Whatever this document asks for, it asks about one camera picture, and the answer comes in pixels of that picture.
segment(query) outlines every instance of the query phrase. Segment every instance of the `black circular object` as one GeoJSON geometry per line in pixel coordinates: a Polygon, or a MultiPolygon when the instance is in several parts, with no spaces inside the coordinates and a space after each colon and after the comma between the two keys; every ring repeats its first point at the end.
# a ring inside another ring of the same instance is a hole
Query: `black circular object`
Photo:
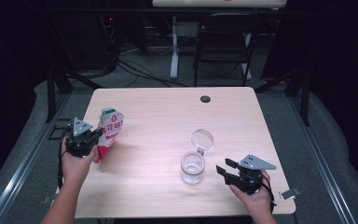
{"type": "Polygon", "coordinates": [[[207,95],[203,95],[203,96],[201,96],[201,101],[203,102],[203,103],[209,103],[209,102],[211,102],[211,97],[209,97],[209,96],[207,96],[207,95]]]}

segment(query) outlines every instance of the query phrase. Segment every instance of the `clear plastic cup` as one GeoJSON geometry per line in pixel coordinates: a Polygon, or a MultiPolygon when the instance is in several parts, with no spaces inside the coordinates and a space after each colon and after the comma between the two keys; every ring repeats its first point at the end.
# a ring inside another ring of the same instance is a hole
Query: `clear plastic cup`
{"type": "Polygon", "coordinates": [[[198,184],[202,180],[205,159],[198,152],[189,152],[182,158],[181,167],[182,179],[187,184],[198,184]]]}

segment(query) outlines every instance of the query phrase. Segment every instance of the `gray gripper bracket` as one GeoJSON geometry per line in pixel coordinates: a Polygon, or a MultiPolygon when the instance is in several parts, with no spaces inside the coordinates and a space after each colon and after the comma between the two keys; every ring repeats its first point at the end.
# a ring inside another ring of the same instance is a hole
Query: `gray gripper bracket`
{"type": "Polygon", "coordinates": [[[81,135],[82,133],[85,133],[86,131],[90,130],[92,128],[92,125],[84,122],[81,119],[75,118],[74,119],[74,137],[77,137],[81,135]]]}
{"type": "Polygon", "coordinates": [[[284,193],[279,192],[279,196],[283,199],[292,198],[295,199],[298,194],[300,194],[301,191],[298,188],[293,188],[285,191],[284,193]]]}
{"type": "Polygon", "coordinates": [[[243,158],[238,165],[249,170],[275,170],[277,167],[269,162],[263,161],[254,155],[243,158]]]}

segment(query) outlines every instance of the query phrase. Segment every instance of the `table leg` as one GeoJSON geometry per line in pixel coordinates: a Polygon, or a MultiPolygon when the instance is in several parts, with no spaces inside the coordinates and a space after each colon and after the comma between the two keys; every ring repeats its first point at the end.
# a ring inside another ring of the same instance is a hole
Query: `table leg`
{"type": "Polygon", "coordinates": [[[178,78],[178,39],[176,33],[176,17],[172,17],[172,62],[171,62],[171,78],[178,78]]]}
{"type": "MultiPolygon", "coordinates": [[[[251,40],[251,34],[244,34],[243,37],[245,38],[246,45],[248,45],[249,41],[251,40]]],[[[242,63],[241,64],[241,69],[242,69],[242,73],[243,73],[244,76],[245,76],[245,71],[246,71],[246,66],[247,65],[248,65],[247,63],[242,63]]],[[[252,80],[252,75],[251,75],[251,70],[250,69],[248,71],[248,76],[246,77],[246,80],[247,81],[252,80]]]]}

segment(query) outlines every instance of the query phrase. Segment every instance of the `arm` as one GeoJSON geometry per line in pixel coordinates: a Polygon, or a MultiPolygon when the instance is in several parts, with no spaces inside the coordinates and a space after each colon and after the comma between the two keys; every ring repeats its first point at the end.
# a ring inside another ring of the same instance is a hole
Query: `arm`
{"type": "MultiPolygon", "coordinates": [[[[269,174],[266,171],[261,171],[261,174],[265,176],[269,181],[269,174]]],[[[265,185],[269,185],[266,179],[263,179],[265,185]]],[[[241,200],[245,205],[246,211],[252,217],[257,224],[276,224],[277,221],[271,214],[269,192],[265,188],[260,188],[257,193],[247,195],[234,185],[230,185],[231,191],[241,200]]]]}
{"type": "Polygon", "coordinates": [[[66,145],[62,141],[62,172],[64,183],[54,203],[45,215],[42,223],[74,223],[77,197],[84,180],[89,173],[90,164],[96,156],[96,146],[85,158],[65,153],[66,145]]]}

